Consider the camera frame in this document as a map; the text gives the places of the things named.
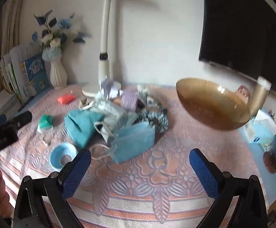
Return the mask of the person's left hand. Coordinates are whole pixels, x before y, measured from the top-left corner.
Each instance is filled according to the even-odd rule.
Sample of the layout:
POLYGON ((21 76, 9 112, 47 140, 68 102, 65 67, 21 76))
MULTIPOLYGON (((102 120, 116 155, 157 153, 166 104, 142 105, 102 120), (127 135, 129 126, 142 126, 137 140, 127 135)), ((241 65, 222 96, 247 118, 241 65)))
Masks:
POLYGON ((0 217, 10 218, 12 215, 12 210, 13 208, 10 204, 10 197, 6 192, 6 184, 0 170, 0 217))

